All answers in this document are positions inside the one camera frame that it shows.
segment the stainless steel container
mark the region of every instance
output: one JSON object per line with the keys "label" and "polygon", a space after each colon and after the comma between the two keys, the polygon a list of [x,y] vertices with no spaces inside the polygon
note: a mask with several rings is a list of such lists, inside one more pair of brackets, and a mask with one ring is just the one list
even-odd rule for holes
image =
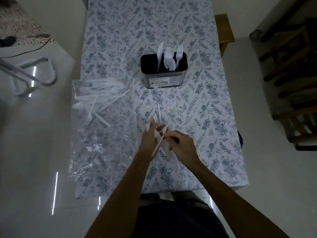
{"label": "stainless steel container", "polygon": [[177,71],[169,71],[164,66],[164,53],[162,54],[160,69],[157,72],[158,59],[156,54],[147,54],[141,57],[141,73],[147,88],[167,88],[181,86],[188,68],[186,53],[179,61]]}

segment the black cable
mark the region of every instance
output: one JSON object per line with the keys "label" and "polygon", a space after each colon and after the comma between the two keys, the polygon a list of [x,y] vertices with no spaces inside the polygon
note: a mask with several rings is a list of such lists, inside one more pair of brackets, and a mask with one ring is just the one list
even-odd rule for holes
{"label": "black cable", "polygon": [[20,56],[20,55],[25,54],[25,53],[30,53],[30,52],[39,50],[39,49],[41,49],[42,47],[44,47],[51,39],[52,39],[52,37],[51,37],[50,39],[48,39],[48,40],[46,41],[46,43],[44,43],[43,46],[39,47],[38,49],[35,49],[35,50],[32,50],[32,51],[28,51],[28,52],[23,52],[23,53],[20,53],[20,54],[18,54],[18,55],[14,55],[14,56],[11,56],[11,57],[16,57],[16,56]]}

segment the left hand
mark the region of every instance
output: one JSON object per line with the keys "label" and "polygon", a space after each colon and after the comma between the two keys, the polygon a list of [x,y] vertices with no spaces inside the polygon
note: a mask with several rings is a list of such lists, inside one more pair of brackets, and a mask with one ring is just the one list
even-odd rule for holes
{"label": "left hand", "polygon": [[155,139],[154,129],[160,132],[164,126],[165,124],[159,126],[157,123],[155,123],[154,119],[151,118],[149,131],[147,131],[146,129],[143,131],[141,145],[138,150],[138,154],[142,157],[142,159],[152,161],[156,157],[159,151],[159,147],[157,148],[154,155],[151,156],[158,143]]}

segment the leaf pattern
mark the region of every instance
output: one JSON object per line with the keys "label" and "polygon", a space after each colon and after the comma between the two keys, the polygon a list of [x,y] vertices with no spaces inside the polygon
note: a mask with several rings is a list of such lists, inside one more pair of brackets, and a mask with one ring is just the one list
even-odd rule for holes
{"label": "leaf pattern", "polygon": [[[163,122],[194,139],[200,159],[212,172],[230,186],[247,185],[210,0],[89,0],[88,6],[81,79],[133,78],[139,141],[159,103]],[[179,87],[147,89],[140,81],[140,58],[156,53],[161,42],[175,51],[179,43],[184,45],[186,78]],[[142,191],[202,188],[188,170],[176,166],[159,151]],[[110,195],[123,175],[78,180],[76,197]]]}

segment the hand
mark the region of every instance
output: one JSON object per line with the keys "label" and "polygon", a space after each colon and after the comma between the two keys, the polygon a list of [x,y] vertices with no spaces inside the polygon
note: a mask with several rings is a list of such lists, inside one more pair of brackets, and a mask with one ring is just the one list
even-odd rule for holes
{"label": "hand", "polygon": [[175,152],[177,158],[184,164],[189,170],[200,164],[201,161],[196,152],[194,140],[181,132],[170,131],[164,134],[164,137],[170,144],[170,147]]}
{"label": "hand", "polygon": [[156,149],[154,155],[151,156],[158,143],[155,139],[154,129],[160,132],[164,126],[165,124],[159,126],[155,123],[154,119],[151,118],[149,131],[146,129],[143,131],[140,148],[138,150],[138,155],[141,156],[142,159],[152,161],[156,157],[159,147]]}

